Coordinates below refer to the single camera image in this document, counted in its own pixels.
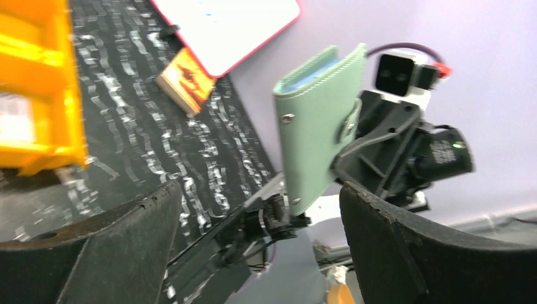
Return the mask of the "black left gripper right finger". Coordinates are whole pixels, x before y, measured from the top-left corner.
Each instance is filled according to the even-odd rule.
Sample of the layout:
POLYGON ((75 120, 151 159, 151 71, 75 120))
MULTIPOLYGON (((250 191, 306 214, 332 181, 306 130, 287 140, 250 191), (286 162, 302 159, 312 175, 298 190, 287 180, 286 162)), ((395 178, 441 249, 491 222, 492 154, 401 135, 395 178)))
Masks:
POLYGON ((341 220, 365 303, 535 303, 536 246, 476 236, 352 183, 341 220))

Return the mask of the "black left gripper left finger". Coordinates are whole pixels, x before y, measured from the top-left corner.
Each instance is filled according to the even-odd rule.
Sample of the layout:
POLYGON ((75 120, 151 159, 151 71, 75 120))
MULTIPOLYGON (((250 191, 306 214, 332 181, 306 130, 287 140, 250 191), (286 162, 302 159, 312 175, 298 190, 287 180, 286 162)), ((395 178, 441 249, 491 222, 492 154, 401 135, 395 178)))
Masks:
POLYGON ((1 302, 156 303, 181 199, 173 180, 76 224, 1 243, 1 302))

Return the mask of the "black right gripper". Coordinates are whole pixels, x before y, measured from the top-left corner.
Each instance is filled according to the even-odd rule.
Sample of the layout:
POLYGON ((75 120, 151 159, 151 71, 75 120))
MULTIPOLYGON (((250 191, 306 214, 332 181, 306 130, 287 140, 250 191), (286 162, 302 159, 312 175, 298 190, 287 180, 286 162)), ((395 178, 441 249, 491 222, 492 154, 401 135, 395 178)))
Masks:
POLYGON ((427 210, 422 192, 434 182, 474 171, 465 137, 451 125, 422 131, 422 110, 362 91, 357 140, 332 162, 336 180, 352 183, 380 198, 407 198, 406 210, 427 210))

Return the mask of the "mint green card holder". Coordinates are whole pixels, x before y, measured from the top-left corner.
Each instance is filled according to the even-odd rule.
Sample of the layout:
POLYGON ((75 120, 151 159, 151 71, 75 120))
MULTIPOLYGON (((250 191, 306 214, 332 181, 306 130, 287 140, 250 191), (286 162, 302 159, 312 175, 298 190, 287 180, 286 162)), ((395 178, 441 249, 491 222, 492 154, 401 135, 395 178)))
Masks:
POLYGON ((304 213, 336 180, 332 163, 355 138, 366 45, 329 46, 285 75, 272 94, 291 213, 304 213))

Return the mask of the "orange three-compartment bin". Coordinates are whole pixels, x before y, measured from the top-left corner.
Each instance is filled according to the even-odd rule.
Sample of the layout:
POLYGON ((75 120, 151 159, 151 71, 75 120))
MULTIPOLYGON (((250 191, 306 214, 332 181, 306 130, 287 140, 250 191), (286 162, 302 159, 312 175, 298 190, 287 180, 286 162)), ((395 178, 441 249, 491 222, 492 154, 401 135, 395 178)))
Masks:
POLYGON ((1 2, 1 166, 86 166, 68 1, 1 2))

